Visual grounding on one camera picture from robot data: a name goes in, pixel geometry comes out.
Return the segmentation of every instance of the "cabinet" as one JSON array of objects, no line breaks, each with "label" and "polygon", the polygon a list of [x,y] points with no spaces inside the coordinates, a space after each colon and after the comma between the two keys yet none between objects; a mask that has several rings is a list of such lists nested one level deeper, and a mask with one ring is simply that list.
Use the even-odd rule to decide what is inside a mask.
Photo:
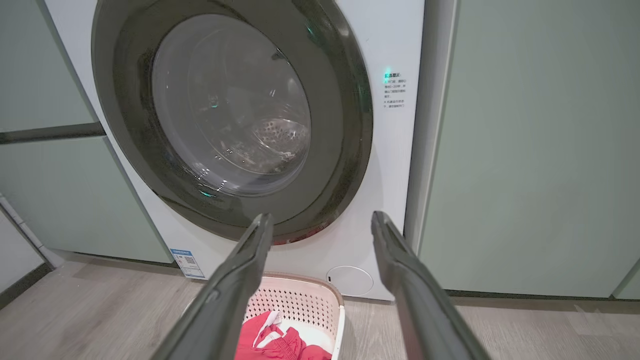
[{"label": "cabinet", "polygon": [[0,145],[0,192],[48,248],[173,262],[105,141]]},{"label": "cabinet", "polygon": [[[97,120],[41,0],[3,1],[0,26],[0,132]],[[111,151],[102,137],[0,145],[0,192],[48,249],[173,262]]]},{"label": "cabinet", "polygon": [[95,122],[36,0],[0,3],[0,132]]},{"label": "cabinet", "polygon": [[640,257],[637,1],[461,1],[420,258],[445,289],[608,297]]}]

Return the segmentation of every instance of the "front-load washing machine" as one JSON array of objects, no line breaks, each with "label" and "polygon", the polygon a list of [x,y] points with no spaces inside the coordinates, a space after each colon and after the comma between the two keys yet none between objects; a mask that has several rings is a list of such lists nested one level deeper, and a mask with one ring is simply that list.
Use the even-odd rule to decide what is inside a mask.
[{"label": "front-load washing machine", "polygon": [[404,220],[423,0],[45,2],[185,276],[271,213],[266,271],[392,298],[370,223]]}]

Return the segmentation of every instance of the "wooden floor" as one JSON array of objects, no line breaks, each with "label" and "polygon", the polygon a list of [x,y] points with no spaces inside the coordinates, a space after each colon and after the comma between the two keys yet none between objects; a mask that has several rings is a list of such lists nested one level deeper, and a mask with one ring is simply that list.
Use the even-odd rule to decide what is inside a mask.
[{"label": "wooden floor", "polygon": [[[0,359],[145,359],[201,282],[180,271],[78,258],[0,311]],[[498,359],[640,359],[640,304],[454,298]],[[405,359],[393,305],[347,301],[341,359]]]}]

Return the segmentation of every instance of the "red cloth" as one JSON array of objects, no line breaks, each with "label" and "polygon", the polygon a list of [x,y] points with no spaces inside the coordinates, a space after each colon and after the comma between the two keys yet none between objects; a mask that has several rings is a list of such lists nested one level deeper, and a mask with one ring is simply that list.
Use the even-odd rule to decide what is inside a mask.
[{"label": "red cloth", "polygon": [[[290,327],[284,334],[277,325],[269,323],[270,313],[268,311],[244,323],[240,330],[235,360],[331,360],[331,354],[323,348],[317,345],[307,346],[296,329]],[[264,348],[255,347],[272,332],[284,336],[271,340]]]}]

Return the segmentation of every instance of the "laundry basket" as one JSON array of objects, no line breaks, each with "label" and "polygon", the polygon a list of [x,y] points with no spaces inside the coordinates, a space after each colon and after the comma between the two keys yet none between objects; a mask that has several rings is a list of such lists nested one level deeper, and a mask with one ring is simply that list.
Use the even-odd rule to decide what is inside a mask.
[{"label": "laundry basket", "polygon": [[281,311],[281,329],[293,327],[307,345],[317,345],[338,360],[344,330],[344,301],[331,284],[311,277],[265,273],[246,307],[244,320]]}]

